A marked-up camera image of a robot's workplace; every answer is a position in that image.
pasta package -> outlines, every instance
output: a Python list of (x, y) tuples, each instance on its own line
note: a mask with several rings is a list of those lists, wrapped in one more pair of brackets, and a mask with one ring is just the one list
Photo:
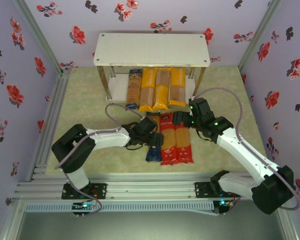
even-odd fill
[(194, 163), (192, 158), (189, 128), (184, 126), (174, 127), (178, 163)]
[(156, 68), (144, 68), (141, 80), (140, 107), (139, 112), (153, 111), (155, 86), (156, 86)]
[(173, 113), (160, 115), (160, 132), (163, 134), (163, 145), (161, 146), (161, 165), (177, 164), (177, 146), (175, 126), (172, 123)]
[(184, 67), (171, 69), (169, 105), (186, 106), (186, 69)]
[(169, 110), (168, 97), (170, 85), (170, 68), (158, 68), (155, 77), (155, 103), (153, 110)]
[[(160, 132), (160, 112), (152, 113), (147, 112), (146, 115), (154, 120), (157, 124), (156, 133)], [(148, 163), (161, 162), (161, 147), (160, 146), (150, 146), (146, 154), (145, 160)]]
[(126, 92), (126, 107), (139, 108), (142, 69), (131, 69), (129, 72), (128, 89)]

red pasta package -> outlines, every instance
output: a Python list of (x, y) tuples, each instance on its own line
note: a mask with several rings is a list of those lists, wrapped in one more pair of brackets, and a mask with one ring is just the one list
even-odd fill
[(163, 145), (161, 146), (161, 165), (177, 164), (176, 131), (172, 123), (173, 113), (160, 115), (160, 133), (163, 134)]
[(174, 126), (174, 129), (178, 163), (194, 163), (189, 128), (184, 126)]

purple wall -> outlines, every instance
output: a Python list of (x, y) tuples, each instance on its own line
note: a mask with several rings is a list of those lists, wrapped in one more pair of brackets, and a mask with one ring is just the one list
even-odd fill
[[(209, 55), (213, 58), (211, 64), (238, 65), (269, 1), (244, 0), (236, 4), (239, 1), (55, 0), (50, 3), (50, 0), (26, 0), (63, 67), (66, 64), (92, 67), (92, 53), (100, 32), (202, 34), (208, 28), (212, 30), (206, 31), (211, 38), (208, 44)], [(116, 10), (118, 3), (122, 3), (122, 8), (118, 7), (120, 11)]]
[(12, 0), (0, 1), (0, 51), (1, 231), (9, 199), (26, 180), (57, 73)]
[(283, 1), (242, 73), (267, 155), (293, 170), (300, 197), (300, 0)]

shelf top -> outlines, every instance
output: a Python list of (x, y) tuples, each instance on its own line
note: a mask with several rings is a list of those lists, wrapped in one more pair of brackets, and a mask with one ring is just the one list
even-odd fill
[(209, 67), (203, 34), (100, 33), (95, 66)]

shelf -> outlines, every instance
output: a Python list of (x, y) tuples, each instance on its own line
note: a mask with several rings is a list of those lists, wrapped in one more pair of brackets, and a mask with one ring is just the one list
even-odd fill
[[(112, 100), (110, 102), (122, 103), (126, 102), (128, 90), (129, 74), (116, 74), (115, 78), (109, 78), (109, 89), (112, 93)], [(195, 89), (195, 78), (189, 79), (188, 75), (185, 76), (185, 100), (186, 104), (188, 99), (192, 97)]]
[(203, 34), (100, 33), (93, 63), (95, 66), (209, 67), (210, 58)]

